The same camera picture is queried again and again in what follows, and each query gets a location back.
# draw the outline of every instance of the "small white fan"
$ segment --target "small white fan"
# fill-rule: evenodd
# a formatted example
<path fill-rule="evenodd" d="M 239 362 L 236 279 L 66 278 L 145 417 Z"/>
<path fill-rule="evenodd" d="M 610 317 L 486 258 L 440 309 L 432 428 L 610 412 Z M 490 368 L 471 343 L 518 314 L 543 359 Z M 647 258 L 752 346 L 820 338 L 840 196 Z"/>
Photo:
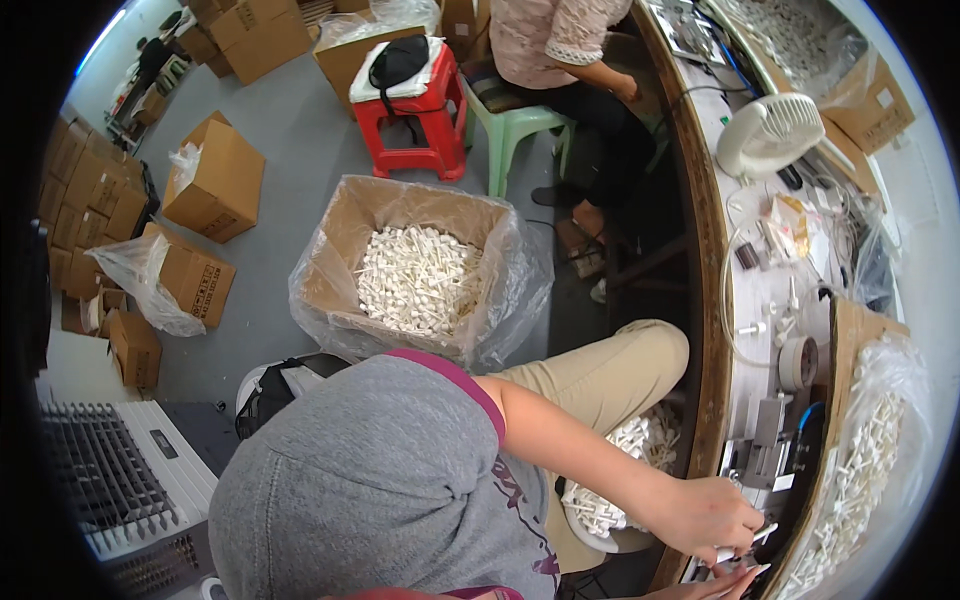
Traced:
<path fill-rule="evenodd" d="M 808 96 L 764 96 L 738 110 L 724 128 L 717 162 L 731 177 L 762 179 L 803 156 L 824 133 L 820 111 Z"/>

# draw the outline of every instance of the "black pants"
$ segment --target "black pants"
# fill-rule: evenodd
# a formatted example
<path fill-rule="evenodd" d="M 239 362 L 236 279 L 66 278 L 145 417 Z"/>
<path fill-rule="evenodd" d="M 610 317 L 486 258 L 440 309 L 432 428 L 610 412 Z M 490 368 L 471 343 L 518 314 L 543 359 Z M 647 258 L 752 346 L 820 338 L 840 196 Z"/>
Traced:
<path fill-rule="evenodd" d="M 587 191 L 591 204 L 616 208 L 633 197 L 657 143 L 616 96 L 584 82 L 550 89 L 529 89 L 507 81 L 504 85 L 521 99 L 551 108 L 576 121 L 578 127 L 592 127 L 600 133 L 604 157 Z"/>

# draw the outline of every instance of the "vent grille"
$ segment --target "vent grille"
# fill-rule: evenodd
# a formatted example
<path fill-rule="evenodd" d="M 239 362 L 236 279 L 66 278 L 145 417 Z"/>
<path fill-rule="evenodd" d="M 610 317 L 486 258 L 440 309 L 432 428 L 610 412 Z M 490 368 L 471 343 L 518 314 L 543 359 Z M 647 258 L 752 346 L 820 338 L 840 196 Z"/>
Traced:
<path fill-rule="evenodd" d="M 114 563 L 108 573 L 125 598 L 140 600 L 168 588 L 179 587 L 185 579 L 197 579 L 200 563 L 193 537 L 171 538 L 139 556 Z"/>
<path fill-rule="evenodd" d="M 109 404 L 41 406 L 57 481 L 98 552 L 144 540 L 179 520 L 127 426 Z"/>

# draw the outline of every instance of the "khaki pants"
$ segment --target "khaki pants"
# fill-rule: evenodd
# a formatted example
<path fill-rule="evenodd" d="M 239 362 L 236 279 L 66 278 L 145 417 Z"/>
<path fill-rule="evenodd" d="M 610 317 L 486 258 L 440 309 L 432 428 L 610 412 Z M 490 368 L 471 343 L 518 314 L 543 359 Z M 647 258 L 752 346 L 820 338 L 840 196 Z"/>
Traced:
<path fill-rule="evenodd" d="M 660 401 L 686 370 L 689 344 L 674 325 L 634 321 L 612 337 L 504 372 L 492 373 L 546 396 L 602 436 Z M 546 536 L 561 573 L 594 568 L 605 554 L 582 543 L 570 530 L 564 506 L 553 492 L 555 473 L 547 472 L 550 508 Z M 650 534 L 627 528 L 611 535 L 625 551 L 653 542 Z"/>

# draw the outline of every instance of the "person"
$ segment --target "person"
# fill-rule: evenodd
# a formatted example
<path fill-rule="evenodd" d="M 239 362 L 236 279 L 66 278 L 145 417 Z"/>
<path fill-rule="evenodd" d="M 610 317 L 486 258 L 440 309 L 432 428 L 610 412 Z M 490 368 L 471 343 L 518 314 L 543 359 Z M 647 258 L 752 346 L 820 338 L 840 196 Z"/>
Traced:
<path fill-rule="evenodd" d="M 490 42 L 496 70 L 522 100 L 594 128 L 604 158 L 573 220 L 600 242 L 605 208 L 630 199 L 657 150 L 653 136 L 624 105 L 639 98 L 630 75 L 603 58 L 607 28 L 632 0 L 491 1 Z"/>
<path fill-rule="evenodd" d="M 140 80 L 145 87 L 149 87 L 156 76 L 160 74 L 160 69 L 167 63 L 174 51 L 163 45 L 159 37 L 154 37 L 147 41 L 142 37 L 136 42 L 136 49 L 140 52 L 140 69 L 138 71 Z"/>
<path fill-rule="evenodd" d="M 679 329 L 647 320 L 492 375 L 411 349 L 337 372 L 242 442 L 217 484 L 227 596 L 553 598 L 562 573 L 605 558 L 567 524 L 560 476 L 710 565 L 717 546 L 742 555 L 763 516 L 730 481 L 676 479 L 604 439 L 676 385 L 687 354 Z"/>

